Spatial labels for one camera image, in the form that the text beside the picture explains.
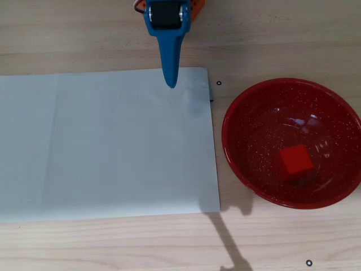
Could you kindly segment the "blue gripper black motor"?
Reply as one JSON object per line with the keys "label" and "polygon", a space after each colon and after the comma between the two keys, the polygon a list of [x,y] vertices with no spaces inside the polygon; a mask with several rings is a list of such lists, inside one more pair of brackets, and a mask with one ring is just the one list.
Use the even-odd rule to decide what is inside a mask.
{"label": "blue gripper black motor", "polygon": [[146,1],[144,21],[149,35],[157,38],[165,82],[174,88],[182,42],[191,27],[190,1]]}

